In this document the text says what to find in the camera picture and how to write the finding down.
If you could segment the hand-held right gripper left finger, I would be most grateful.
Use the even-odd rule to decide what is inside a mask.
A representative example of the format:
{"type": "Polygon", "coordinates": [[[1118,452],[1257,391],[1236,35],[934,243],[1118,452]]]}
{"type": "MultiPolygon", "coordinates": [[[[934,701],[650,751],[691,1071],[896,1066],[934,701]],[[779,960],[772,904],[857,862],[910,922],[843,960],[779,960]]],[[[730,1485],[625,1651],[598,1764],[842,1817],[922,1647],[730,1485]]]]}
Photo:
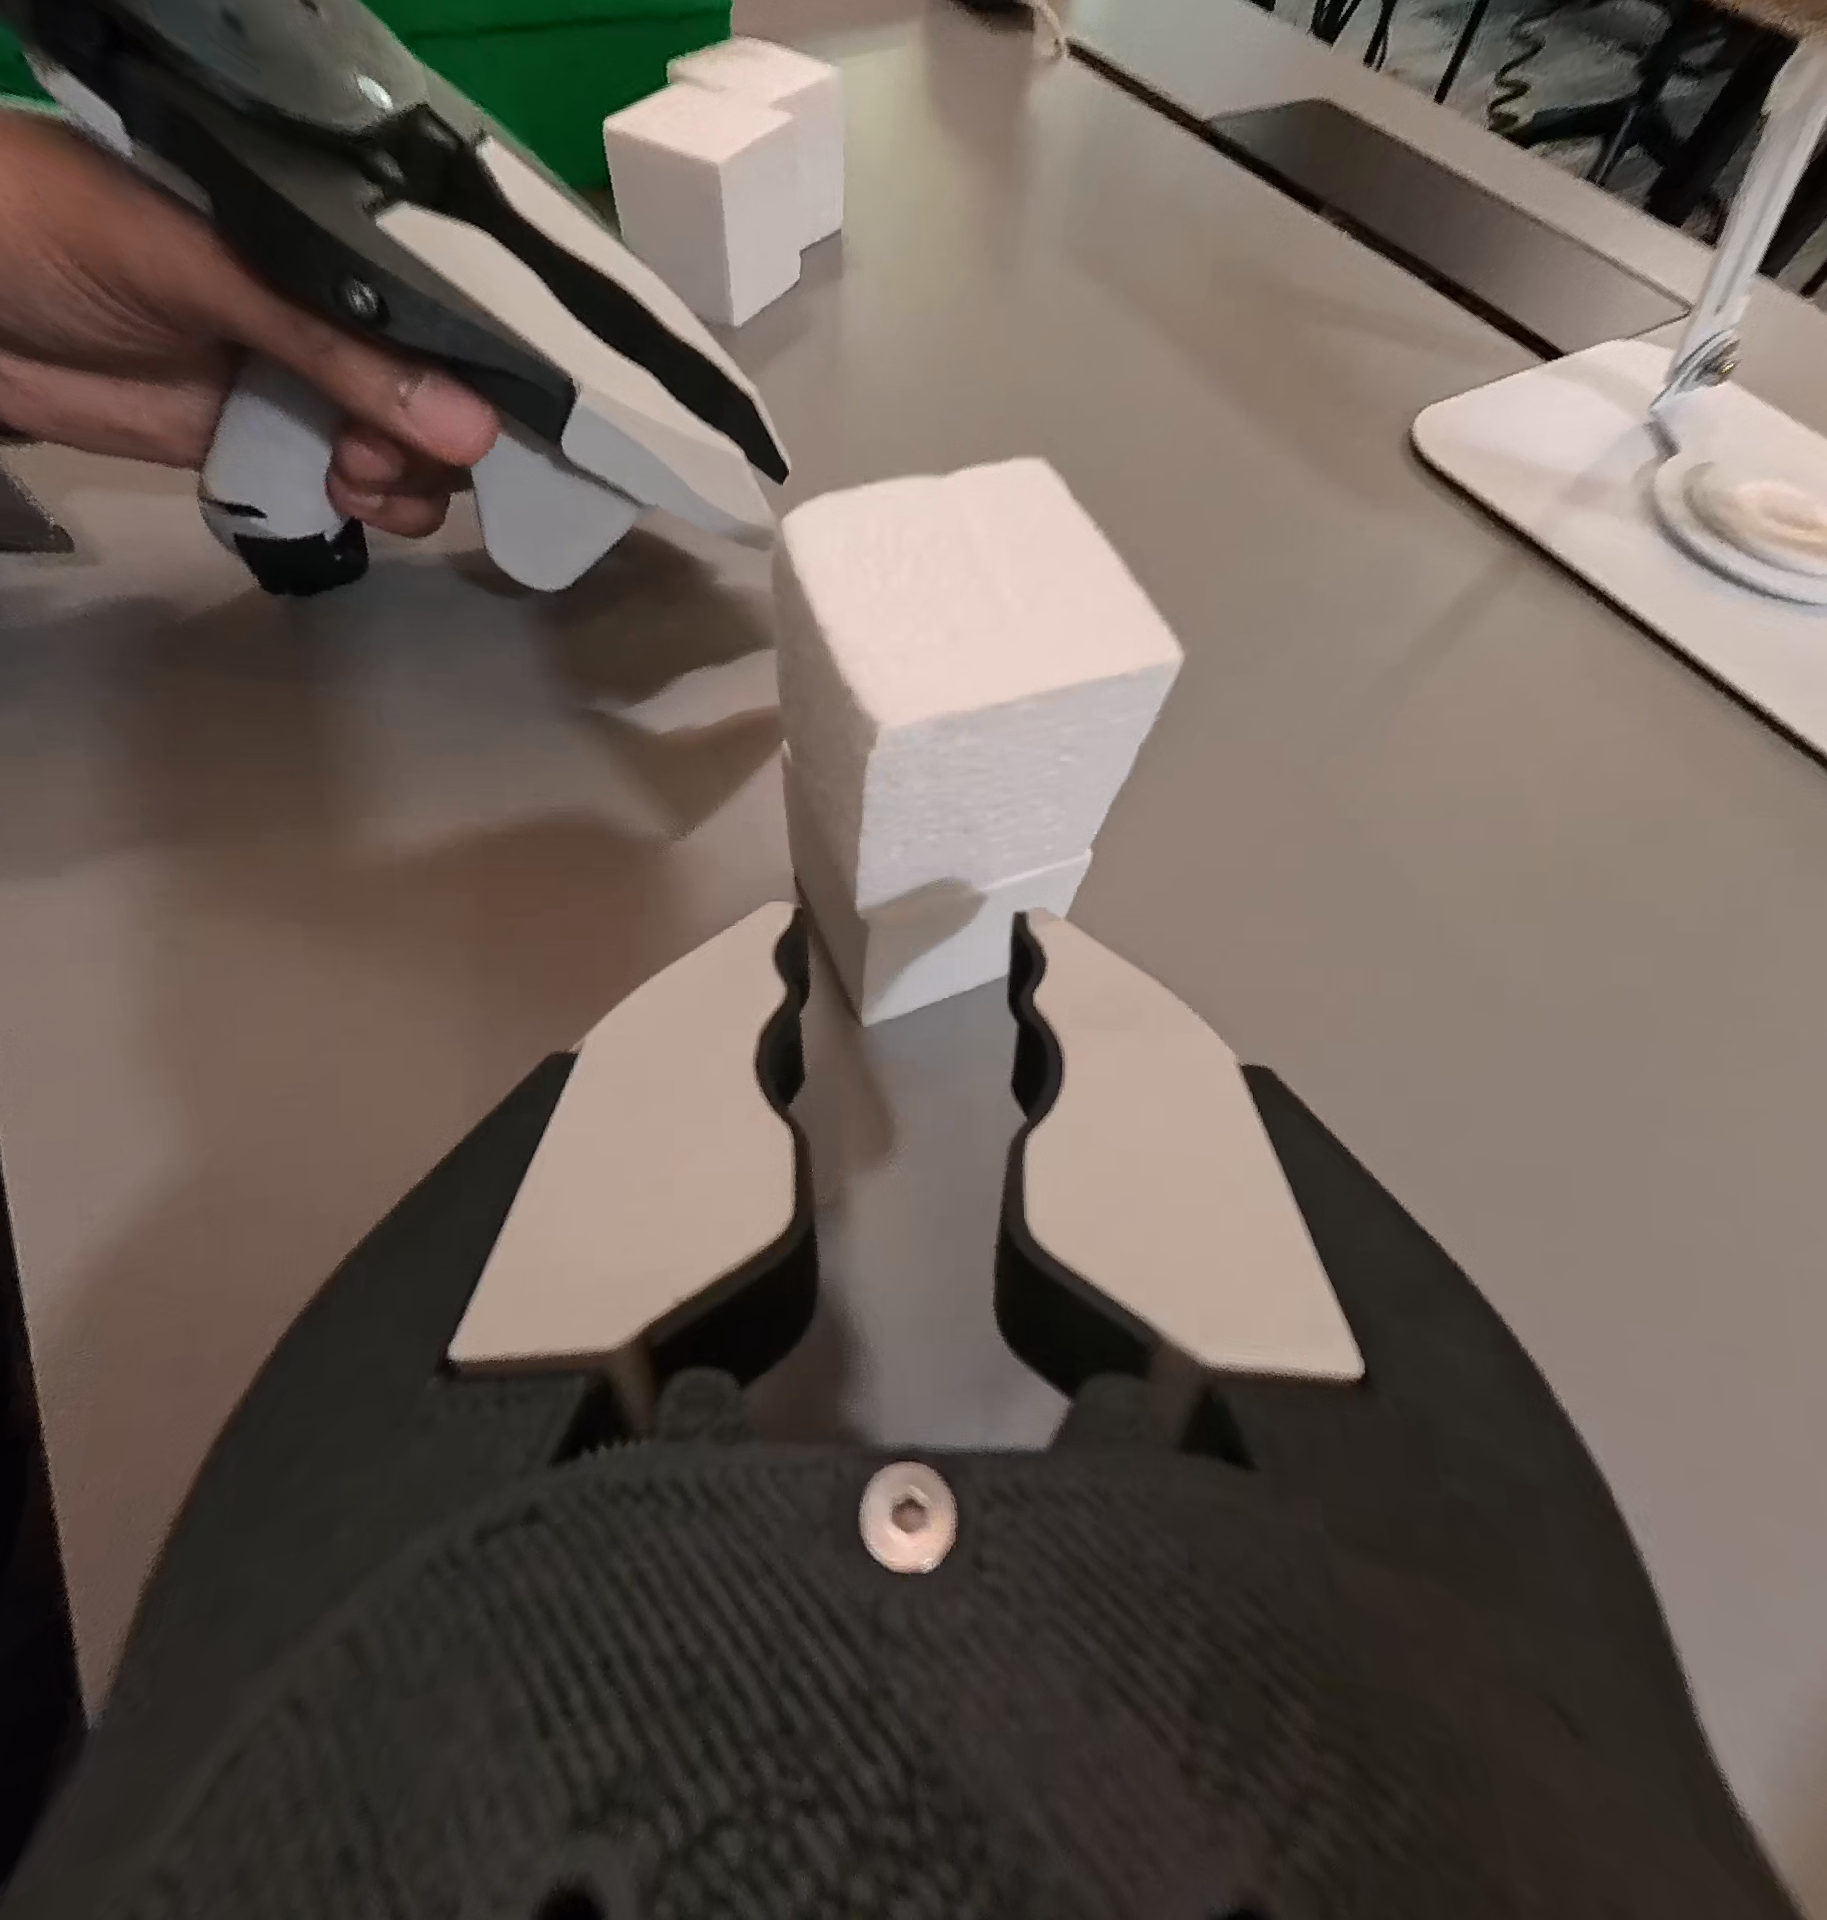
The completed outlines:
{"type": "Polygon", "coordinates": [[[810,986],[801,907],[772,900],[584,1033],[448,1341],[453,1376],[605,1380],[641,1425],[674,1378],[748,1387],[801,1344],[810,986]]]}

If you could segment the white foam block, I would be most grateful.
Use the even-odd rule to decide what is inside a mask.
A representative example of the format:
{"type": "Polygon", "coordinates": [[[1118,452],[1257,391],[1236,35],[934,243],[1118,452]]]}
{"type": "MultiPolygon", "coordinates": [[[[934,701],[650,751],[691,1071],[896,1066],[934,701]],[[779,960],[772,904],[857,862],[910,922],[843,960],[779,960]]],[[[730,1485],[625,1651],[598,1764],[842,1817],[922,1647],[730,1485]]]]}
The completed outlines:
{"type": "Polygon", "coordinates": [[[776,608],[789,769],[860,913],[1088,853],[1185,663],[1038,459],[793,509],[776,608]]]}
{"type": "Polygon", "coordinates": [[[736,329],[801,282],[801,136],[725,91],[666,83],[603,122],[623,243],[707,323],[736,329]]]}
{"type": "Polygon", "coordinates": [[[797,155],[801,252],[842,229],[845,97],[833,64],[762,39],[730,36],[671,58],[666,79],[782,114],[793,124],[797,155]]]}
{"type": "Polygon", "coordinates": [[[859,908],[838,877],[787,748],[782,748],[782,789],[801,902],[862,1024],[898,1020],[1006,979],[1014,916],[1066,916],[1093,866],[1086,849],[1022,877],[988,883],[949,877],[859,908]]]}

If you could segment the grey desk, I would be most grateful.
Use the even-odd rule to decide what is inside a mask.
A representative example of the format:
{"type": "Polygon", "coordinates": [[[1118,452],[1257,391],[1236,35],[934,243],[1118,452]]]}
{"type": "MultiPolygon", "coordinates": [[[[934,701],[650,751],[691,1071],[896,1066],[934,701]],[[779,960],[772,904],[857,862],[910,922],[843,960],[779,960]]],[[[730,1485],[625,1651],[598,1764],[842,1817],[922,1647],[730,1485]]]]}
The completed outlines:
{"type": "MultiPolygon", "coordinates": [[[[1187,666],[1080,927],[1502,1310],[1827,1916],[1827,769],[1415,462],[1512,341],[954,7],[748,26],[851,103],[843,238],[732,338],[785,497],[1034,454],[1106,531],[1187,666]]],[[[525,597],[462,515],[290,604],[185,477],[12,464],[79,545],[0,558],[0,1163],[96,1712],[303,1303],[789,864],[756,558],[525,597]]]]}

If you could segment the wooden document holder stand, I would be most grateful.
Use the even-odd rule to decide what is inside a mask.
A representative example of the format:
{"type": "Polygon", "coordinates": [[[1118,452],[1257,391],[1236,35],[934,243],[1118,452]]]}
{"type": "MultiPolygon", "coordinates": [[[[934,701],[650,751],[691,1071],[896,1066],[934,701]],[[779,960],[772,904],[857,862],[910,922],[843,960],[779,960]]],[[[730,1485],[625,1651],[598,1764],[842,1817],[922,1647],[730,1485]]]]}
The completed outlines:
{"type": "Polygon", "coordinates": [[[1725,4],[1792,53],[1692,313],[1432,403],[1420,459],[1827,766],[1827,436],[1737,382],[1764,254],[1827,129],[1827,2],[1725,4]]]}

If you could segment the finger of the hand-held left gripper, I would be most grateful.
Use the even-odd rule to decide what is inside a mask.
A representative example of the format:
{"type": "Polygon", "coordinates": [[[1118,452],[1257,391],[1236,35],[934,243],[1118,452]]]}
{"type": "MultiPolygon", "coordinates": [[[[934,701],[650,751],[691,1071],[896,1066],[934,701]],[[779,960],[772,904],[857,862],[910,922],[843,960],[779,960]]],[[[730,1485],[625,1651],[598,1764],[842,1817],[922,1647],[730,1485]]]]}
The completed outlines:
{"type": "Polygon", "coordinates": [[[559,449],[570,467],[642,511],[671,513],[711,534],[772,531],[766,491],[738,449],[580,333],[542,279],[497,240],[411,203],[383,210],[378,228],[565,376],[573,398],[559,449]]]}
{"type": "Polygon", "coordinates": [[[499,137],[468,149],[468,224],[536,273],[580,333],[638,366],[761,477],[787,478],[762,398],[709,329],[577,195],[499,137]]]}

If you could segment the green plastic bin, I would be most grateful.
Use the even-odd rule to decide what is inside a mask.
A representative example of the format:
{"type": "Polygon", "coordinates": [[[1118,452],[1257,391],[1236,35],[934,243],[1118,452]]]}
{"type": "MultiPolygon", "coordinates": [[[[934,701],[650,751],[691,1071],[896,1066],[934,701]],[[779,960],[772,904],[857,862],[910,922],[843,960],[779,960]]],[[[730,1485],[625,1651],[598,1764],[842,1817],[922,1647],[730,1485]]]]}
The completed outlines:
{"type": "Polygon", "coordinates": [[[730,4],[0,4],[0,105],[60,121],[211,203],[312,195],[445,210],[499,137],[603,183],[603,122],[730,4]]]}

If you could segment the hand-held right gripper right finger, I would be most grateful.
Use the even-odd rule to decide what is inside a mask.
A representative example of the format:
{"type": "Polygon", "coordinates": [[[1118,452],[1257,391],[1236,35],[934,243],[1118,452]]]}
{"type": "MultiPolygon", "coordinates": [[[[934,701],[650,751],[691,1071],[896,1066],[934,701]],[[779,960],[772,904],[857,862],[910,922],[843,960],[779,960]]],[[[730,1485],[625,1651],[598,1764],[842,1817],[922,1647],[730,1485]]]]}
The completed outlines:
{"type": "Polygon", "coordinates": [[[996,1328],[1075,1398],[1121,1376],[1353,1389],[1364,1356],[1234,1049],[1068,920],[1014,916],[996,1328]]]}

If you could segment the person's left hand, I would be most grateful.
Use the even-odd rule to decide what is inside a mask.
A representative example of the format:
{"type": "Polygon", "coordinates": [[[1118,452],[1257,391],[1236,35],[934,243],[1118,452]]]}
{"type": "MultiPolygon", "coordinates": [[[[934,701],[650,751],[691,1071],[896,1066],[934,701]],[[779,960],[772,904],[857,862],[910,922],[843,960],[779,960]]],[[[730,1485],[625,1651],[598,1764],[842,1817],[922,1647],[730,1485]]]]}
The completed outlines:
{"type": "Polygon", "coordinates": [[[250,357],[330,401],[327,500],[387,534],[437,531],[499,437],[459,379],[285,301],[176,195],[0,105],[0,429],[206,467],[250,357]]]}

